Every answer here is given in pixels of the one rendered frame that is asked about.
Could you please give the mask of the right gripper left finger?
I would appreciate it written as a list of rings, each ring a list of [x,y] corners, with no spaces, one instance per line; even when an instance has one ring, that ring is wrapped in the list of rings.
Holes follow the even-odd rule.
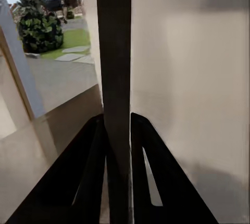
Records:
[[[99,224],[104,114],[89,119],[5,224]]]

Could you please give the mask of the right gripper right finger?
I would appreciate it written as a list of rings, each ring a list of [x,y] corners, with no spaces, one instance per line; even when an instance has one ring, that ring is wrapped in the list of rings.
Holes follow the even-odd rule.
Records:
[[[163,206],[151,203],[143,148]],[[219,224],[150,121],[131,113],[134,224]]]

